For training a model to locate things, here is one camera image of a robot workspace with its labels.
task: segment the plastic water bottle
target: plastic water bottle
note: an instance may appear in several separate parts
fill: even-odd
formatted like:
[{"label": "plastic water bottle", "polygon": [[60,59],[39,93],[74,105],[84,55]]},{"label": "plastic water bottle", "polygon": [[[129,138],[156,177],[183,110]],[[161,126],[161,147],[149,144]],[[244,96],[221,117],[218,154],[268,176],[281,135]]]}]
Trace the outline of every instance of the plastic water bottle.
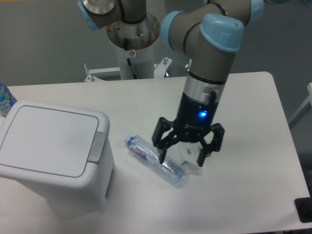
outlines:
[{"label": "plastic water bottle", "polygon": [[163,164],[160,164],[157,148],[142,137],[138,135],[128,135],[125,137],[124,142],[127,144],[128,150],[132,154],[136,155],[144,163],[165,176],[168,180],[174,184],[178,184],[181,181],[186,171],[185,167],[169,156],[166,156]]},{"label": "plastic water bottle", "polygon": [[8,87],[0,83],[0,114],[6,117],[15,102],[17,101]]}]

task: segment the metal bracket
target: metal bracket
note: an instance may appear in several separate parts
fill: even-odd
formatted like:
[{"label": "metal bracket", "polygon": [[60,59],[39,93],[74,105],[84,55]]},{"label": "metal bracket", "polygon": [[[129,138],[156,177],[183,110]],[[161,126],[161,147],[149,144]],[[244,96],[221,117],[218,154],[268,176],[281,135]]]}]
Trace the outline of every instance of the metal bracket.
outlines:
[{"label": "metal bracket", "polygon": [[[171,64],[172,59],[164,58],[159,64],[154,64],[154,78],[164,78],[169,77],[169,73],[167,71],[169,65]],[[109,81],[112,80],[111,77],[120,76],[120,68],[112,67],[112,68],[102,68],[102,69],[88,69],[87,64],[84,64],[84,69],[86,72],[85,82],[95,82],[95,81]]]}]

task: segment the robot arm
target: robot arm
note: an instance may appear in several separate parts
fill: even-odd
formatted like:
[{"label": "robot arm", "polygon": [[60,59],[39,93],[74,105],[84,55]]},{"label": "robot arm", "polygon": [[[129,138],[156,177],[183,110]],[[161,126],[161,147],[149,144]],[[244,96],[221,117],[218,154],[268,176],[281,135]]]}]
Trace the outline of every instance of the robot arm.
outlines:
[{"label": "robot arm", "polygon": [[77,5],[93,30],[119,20],[135,24],[146,17],[146,0],[78,0]]},{"label": "robot arm", "polygon": [[[261,17],[262,12],[263,0],[213,0],[191,13],[172,12],[164,19],[161,36],[173,49],[191,58],[192,64],[176,119],[161,117],[152,137],[160,163],[167,149],[179,141],[201,143],[200,167],[212,151],[220,150],[224,129],[219,123],[211,123],[240,48],[244,25]],[[209,132],[214,138],[207,144],[204,137]]]}]

